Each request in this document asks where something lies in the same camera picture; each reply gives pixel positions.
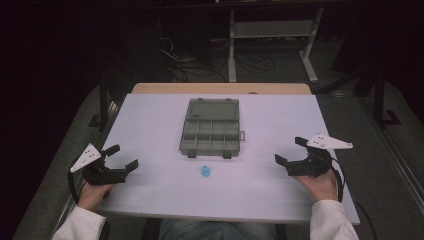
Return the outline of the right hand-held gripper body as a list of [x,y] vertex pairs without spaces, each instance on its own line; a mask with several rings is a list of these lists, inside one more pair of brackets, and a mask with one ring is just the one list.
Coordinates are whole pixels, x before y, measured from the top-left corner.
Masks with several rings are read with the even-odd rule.
[[317,134],[307,139],[307,157],[303,160],[288,161],[285,168],[289,176],[313,176],[325,174],[332,167],[334,149],[352,149],[353,144],[327,135]]

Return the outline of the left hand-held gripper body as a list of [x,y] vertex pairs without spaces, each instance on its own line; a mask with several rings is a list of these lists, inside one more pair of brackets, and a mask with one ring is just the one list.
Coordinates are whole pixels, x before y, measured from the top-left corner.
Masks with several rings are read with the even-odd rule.
[[70,167],[69,174],[73,175],[81,170],[83,178],[90,185],[124,183],[129,173],[125,169],[108,168],[105,165],[107,157],[105,150],[98,150],[93,144],[89,143]]

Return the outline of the person's left hand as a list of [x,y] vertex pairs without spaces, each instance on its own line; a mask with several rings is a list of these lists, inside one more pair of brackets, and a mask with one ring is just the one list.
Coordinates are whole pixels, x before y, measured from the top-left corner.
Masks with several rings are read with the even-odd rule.
[[77,206],[89,211],[95,211],[104,196],[111,191],[112,185],[90,185],[85,183],[81,192]]

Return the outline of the person's right hand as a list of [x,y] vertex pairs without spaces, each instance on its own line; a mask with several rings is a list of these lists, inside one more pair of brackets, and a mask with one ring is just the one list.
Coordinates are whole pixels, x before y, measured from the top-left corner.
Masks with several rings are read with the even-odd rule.
[[318,177],[295,176],[316,201],[338,200],[336,177],[332,170]]

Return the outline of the black metal stand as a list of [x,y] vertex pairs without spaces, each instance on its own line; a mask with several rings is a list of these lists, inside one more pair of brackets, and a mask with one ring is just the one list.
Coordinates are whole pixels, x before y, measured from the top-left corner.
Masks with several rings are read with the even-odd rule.
[[104,77],[99,81],[99,112],[91,117],[89,127],[97,127],[99,131],[103,131],[109,121],[109,108],[111,100],[106,86]]
[[380,69],[376,70],[374,86],[374,119],[378,125],[385,129],[390,125],[400,125],[401,122],[392,110],[384,109],[385,77]]

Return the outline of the grey plastic organizer box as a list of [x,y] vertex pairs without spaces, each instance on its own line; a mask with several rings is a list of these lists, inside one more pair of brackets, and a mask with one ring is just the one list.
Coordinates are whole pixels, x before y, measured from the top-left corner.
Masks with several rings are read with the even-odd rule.
[[189,101],[181,133],[179,150],[188,158],[237,157],[241,131],[238,99],[204,99]]

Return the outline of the white metal desk frame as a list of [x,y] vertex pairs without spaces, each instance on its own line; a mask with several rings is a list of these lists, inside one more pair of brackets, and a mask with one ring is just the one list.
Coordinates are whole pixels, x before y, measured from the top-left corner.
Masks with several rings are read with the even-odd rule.
[[309,20],[237,22],[235,20],[235,12],[231,11],[228,57],[229,82],[235,83],[237,81],[234,57],[234,42],[236,39],[306,37],[307,44],[299,51],[299,56],[309,81],[311,83],[317,83],[318,77],[309,59],[309,55],[316,38],[323,12],[323,8],[318,8],[315,12],[314,18]]

